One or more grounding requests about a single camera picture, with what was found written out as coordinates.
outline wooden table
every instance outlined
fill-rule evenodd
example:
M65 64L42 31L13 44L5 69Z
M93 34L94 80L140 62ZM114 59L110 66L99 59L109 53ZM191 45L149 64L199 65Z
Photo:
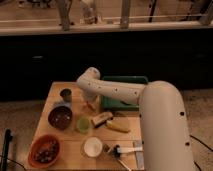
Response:
M72 90L71 109L73 118L70 126L59 131L48 123L48 114L54 108L55 103L60 102L60 91L64 88ZM37 130L33 141L44 134L54 134L60 139L61 153L56 163L48 168L48 170L125 170L112 156L102 152L97 158L89 158L82 153L83 142L91 136L100 138L104 143L113 147L116 144L120 146L132 147L134 140L141 140L140 120L135 112L127 112L124 116L114 117L115 120L129 124L131 131L129 133L121 133L106 128L105 125L94 129L92 126L87 134L81 134L76 130L76 120L79 116L84 115L92 118L101 111L99 99L93 104L95 110L88 108L81 96L82 91L74 82L54 82L49 91ZM121 157L121 160L131 169L137 170L135 153ZM29 166L26 161L26 168L36 170Z

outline green container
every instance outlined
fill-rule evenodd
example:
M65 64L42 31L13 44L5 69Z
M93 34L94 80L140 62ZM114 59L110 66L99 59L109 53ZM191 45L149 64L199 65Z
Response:
M146 76L104 76L102 80L125 82L125 83L137 83L137 84L148 84ZM137 111L138 105L126 104L119 100L115 100L109 97L101 96L101 107L103 110L111 111Z

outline cable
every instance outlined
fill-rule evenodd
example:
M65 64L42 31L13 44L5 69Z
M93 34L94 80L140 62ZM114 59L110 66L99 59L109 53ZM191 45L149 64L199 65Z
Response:
M9 158L7 158L7 160L9 160L9 161L11 161L11 162L13 162L13 163L15 163L15 164L18 164L19 166L21 166L21 167L24 169L24 171L27 171L27 169L26 169L26 168L24 167L24 165L22 165L21 163L15 161L15 160L9 159Z
M202 169L200 168L200 166L196 163L196 161L194 161L195 166L197 166L199 171L202 171Z
M200 139L196 138L193 135L190 135L190 137L194 138L195 140L197 140L199 143L201 143L202 145L204 145L206 148L208 148L211 152L213 152L213 149L211 147L209 147L208 145L206 145L203 141L201 141Z

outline wall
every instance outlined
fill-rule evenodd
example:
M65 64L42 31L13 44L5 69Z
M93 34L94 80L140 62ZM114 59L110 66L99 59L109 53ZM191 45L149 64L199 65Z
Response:
M0 100L45 98L85 69L213 87L213 29L0 37Z

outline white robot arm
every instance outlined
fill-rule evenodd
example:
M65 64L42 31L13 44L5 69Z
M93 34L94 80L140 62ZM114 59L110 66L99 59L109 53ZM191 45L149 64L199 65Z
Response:
M96 68L77 80L87 101L97 94L138 104L147 171L194 171L186 113L180 92L164 81L148 85L101 81Z

